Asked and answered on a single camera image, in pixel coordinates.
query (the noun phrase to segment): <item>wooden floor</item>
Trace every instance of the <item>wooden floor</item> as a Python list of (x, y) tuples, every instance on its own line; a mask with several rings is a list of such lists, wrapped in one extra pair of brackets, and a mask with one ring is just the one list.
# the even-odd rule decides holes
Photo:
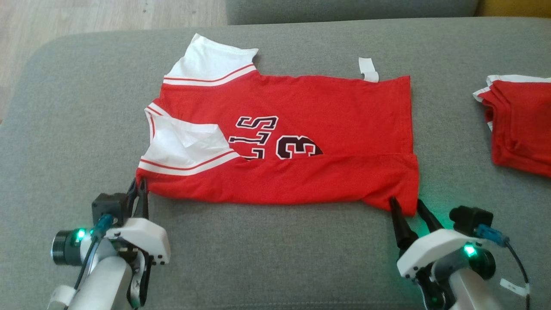
[(225, 25), (224, 0), (0, 0), (0, 123), (23, 66), (68, 34)]

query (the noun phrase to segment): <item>blue cable connector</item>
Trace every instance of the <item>blue cable connector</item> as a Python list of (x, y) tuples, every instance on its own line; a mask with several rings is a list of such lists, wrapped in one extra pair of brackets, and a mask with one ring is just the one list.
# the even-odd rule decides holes
[(507, 247), (506, 243), (509, 242), (509, 237), (503, 236), (503, 234), (500, 231), (495, 230), (489, 227), (488, 225), (484, 225), (484, 224), (478, 225), (476, 234), (478, 237), (482, 239), (495, 242), (497, 245), (499, 245), (502, 248)]
[(98, 240), (102, 239), (109, 228), (111, 228), (111, 225), (113, 225), (113, 216), (110, 214), (104, 214), (99, 219), (96, 226), (94, 226), (94, 228), (90, 231), (90, 234), (93, 237), (97, 237)]

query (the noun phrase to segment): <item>green led light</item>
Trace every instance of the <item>green led light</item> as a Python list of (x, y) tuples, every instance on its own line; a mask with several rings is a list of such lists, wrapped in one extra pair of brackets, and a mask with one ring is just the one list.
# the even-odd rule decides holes
[(463, 250), (465, 250), (465, 253), (467, 253), (468, 257), (477, 255), (477, 251), (470, 244), (465, 244), (465, 246), (463, 247)]
[(85, 229), (79, 229), (77, 232), (77, 240), (82, 240), (84, 236), (86, 235)]

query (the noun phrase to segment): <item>red jersey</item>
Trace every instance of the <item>red jersey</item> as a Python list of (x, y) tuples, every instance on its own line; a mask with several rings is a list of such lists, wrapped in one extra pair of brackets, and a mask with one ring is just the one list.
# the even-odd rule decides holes
[(137, 178), (176, 199), (245, 204), (363, 200), (414, 215), (409, 77), (265, 76), (238, 49), (196, 35), (146, 109)]

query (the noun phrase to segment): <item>gray couch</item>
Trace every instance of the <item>gray couch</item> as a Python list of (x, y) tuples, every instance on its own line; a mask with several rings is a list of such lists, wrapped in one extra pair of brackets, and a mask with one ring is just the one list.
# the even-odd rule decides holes
[(478, 0), (227, 0), (230, 25), (474, 16)]
[[(420, 197), (444, 225), (458, 205), (495, 213), (533, 282), (533, 309), (551, 304), (551, 180), (496, 167), (483, 109), (471, 96), (489, 74), (551, 76), (551, 20), (447, 18), (229, 26), (75, 35), (28, 62), (0, 128), (2, 309), (44, 309), (78, 270), (50, 258), (55, 233), (91, 225), (101, 192), (126, 191), (148, 147), (143, 109), (194, 33), (258, 47), (263, 74), (359, 78), (371, 57), (382, 80), (410, 75)], [(172, 260), (152, 271), (146, 309), (422, 309), (396, 270), (390, 215), (362, 203), (251, 206), (151, 195)], [(409, 220), (421, 234), (419, 218)], [(489, 281), (522, 277), (489, 247)]]

